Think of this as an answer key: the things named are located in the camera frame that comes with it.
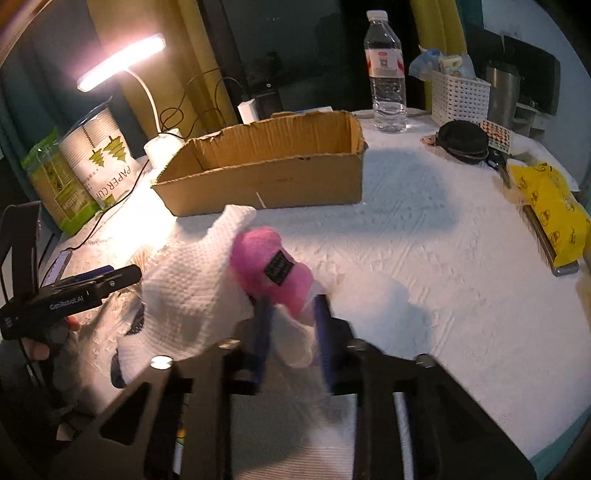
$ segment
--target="plastic water bottle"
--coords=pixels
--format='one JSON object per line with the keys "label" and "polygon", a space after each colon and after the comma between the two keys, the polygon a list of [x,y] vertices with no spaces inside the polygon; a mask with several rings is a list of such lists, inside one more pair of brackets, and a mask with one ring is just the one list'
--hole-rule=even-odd
{"label": "plastic water bottle", "polygon": [[382,132],[406,128],[406,87],[402,45],[388,24],[384,10],[368,11],[365,57],[374,99],[374,123]]}

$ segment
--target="desk lamp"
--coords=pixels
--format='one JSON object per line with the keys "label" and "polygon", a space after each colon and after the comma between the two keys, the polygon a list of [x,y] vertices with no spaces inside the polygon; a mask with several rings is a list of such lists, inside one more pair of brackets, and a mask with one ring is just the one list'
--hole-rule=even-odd
{"label": "desk lamp", "polygon": [[152,111],[154,113],[156,130],[158,131],[158,136],[150,140],[144,146],[144,150],[148,154],[153,170],[157,172],[160,172],[166,166],[175,153],[183,146],[184,142],[180,138],[177,138],[177,136],[180,135],[178,129],[171,130],[170,133],[172,135],[162,134],[154,97],[152,97],[152,94],[144,81],[136,73],[130,70],[129,67],[151,57],[155,53],[158,53],[163,50],[165,46],[166,41],[160,33],[140,40],[99,63],[91,71],[80,77],[77,83],[79,90],[82,92],[89,92],[97,85],[100,85],[105,80],[110,79],[113,75],[119,72],[127,72],[139,82],[144,88],[148,100],[150,100],[150,105],[152,106]]}

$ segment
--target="bottle cap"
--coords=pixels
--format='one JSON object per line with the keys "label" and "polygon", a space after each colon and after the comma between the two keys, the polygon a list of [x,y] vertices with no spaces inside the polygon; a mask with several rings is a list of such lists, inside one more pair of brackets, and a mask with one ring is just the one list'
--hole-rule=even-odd
{"label": "bottle cap", "polygon": [[368,10],[368,20],[386,20],[388,21],[388,13],[384,10]]}

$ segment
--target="bottle label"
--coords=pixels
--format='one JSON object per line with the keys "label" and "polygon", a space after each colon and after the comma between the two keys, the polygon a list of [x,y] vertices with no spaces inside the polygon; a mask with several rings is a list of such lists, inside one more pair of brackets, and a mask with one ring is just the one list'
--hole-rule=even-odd
{"label": "bottle label", "polygon": [[399,48],[368,48],[365,58],[370,77],[404,78],[404,62]]}

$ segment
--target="pink plush toy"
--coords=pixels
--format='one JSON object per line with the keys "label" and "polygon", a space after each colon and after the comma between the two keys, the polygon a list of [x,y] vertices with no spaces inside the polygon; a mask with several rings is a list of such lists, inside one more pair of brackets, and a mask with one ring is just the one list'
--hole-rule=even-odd
{"label": "pink plush toy", "polygon": [[270,227],[241,232],[234,240],[232,266],[242,288],[255,298],[270,296],[296,318],[304,307],[314,277],[281,246],[281,237]]}

